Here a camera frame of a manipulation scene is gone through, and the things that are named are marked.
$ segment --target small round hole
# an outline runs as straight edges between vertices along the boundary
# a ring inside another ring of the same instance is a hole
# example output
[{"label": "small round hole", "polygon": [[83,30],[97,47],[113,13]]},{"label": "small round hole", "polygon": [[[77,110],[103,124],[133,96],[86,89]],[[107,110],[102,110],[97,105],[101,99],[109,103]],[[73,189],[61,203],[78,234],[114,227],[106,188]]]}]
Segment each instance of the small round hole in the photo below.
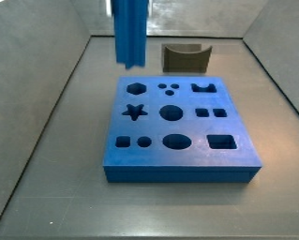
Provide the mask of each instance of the small round hole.
[{"label": "small round hole", "polygon": [[168,121],[178,121],[185,115],[184,110],[174,105],[165,106],[160,113]]},{"label": "small round hole", "polygon": [[173,85],[172,85],[172,88],[173,88],[173,89],[178,89],[178,88],[180,88],[180,85],[178,85],[178,84],[173,84]]},{"label": "small round hole", "polygon": [[174,91],[168,90],[168,91],[166,91],[166,94],[168,94],[169,96],[173,96],[173,95],[174,95]]},{"label": "small round hole", "polygon": [[149,147],[152,146],[152,139],[149,137],[142,137],[138,139],[137,143],[141,147]]},{"label": "small round hole", "polygon": [[174,150],[184,150],[192,146],[192,139],[182,134],[170,134],[164,139],[164,144]]},{"label": "small round hole", "polygon": [[161,84],[158,85],[158,87],[160,87],[160,88],[168,88],[168,85],[164,84],[164,83],[161,83]]}]

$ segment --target gray wall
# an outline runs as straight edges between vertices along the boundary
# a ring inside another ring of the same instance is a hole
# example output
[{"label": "gray wall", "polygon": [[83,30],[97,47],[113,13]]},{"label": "gray wall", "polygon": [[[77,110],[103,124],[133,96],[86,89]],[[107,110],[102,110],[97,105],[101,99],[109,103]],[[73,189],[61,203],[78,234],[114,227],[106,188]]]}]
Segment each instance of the gray wall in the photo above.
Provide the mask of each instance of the gray wall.
[{"label": "gray wall", "polygon": [[[242,38],[269,0],[153,0],[150,36]],[[93,35],[113,35],[106,0],[73,0]]]},{"label": "gray wall", "polygon": [[270,0],[245,41],[299,112],[299,0]]},{"label": "gray wall", "polygon": [[89,40],[70,0],[0,3],[0,215]]}]

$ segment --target square hole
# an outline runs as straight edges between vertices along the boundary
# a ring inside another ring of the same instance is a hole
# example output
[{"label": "square hole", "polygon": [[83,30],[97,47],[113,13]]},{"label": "square hole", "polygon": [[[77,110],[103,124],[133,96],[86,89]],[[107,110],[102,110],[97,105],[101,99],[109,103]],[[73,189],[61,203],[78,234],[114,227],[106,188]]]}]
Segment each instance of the square hole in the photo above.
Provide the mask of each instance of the square hole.
[{"label": "square hole", "polygon": [[115,146],[117,147],[130,147],[130,137],[129,136],[121,136],[115,140]]},{"label": "square hole", "polygon": [[228,117],[228,113],[225,109],[213,109],[216,117]]},{"label": "square hole", "polygon": [[212,149],[237,149],[237,144],[232,135],[208,135]]},{"label": "square hole", "polygon": [[208,109],[196,109],[196,115],[200,117],[209,117],[210,113]]}]

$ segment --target blue foam block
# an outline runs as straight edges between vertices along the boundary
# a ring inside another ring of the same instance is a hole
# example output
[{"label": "blue foam block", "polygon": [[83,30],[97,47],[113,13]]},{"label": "blue foam block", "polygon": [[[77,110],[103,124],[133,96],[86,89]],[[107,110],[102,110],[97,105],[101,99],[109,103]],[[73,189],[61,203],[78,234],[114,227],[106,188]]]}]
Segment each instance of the blue foam block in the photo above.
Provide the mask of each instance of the blue foam block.
[{"label": "blue foam block", "polygon": [[249,182],[262,168],[217,77],[122,77],[103,167],[109,182]]},{"label": "blue foam block", "polygon": [[113,0],[117,62],[146,65],[149,0]]}]

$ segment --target hexagonal hole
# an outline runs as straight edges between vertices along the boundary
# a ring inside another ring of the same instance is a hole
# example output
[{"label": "hexagonal hole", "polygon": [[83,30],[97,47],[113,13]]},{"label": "hexagonal hole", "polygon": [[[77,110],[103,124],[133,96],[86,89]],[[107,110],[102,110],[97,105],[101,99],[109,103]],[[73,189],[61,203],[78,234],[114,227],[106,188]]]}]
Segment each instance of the hexagonal hole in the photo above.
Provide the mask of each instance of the hexagonal hole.
[{"label": "hexagonal hole", "polygon": [[130,94],[140,95],[148,92],[148,87],[142,83],[137,82],[129,85],[127,92]]},{"label": "hexagonal hole", "polygon": [[198,117],[209,117],[210,113],[208,109],[196,109],[196,115]]}]

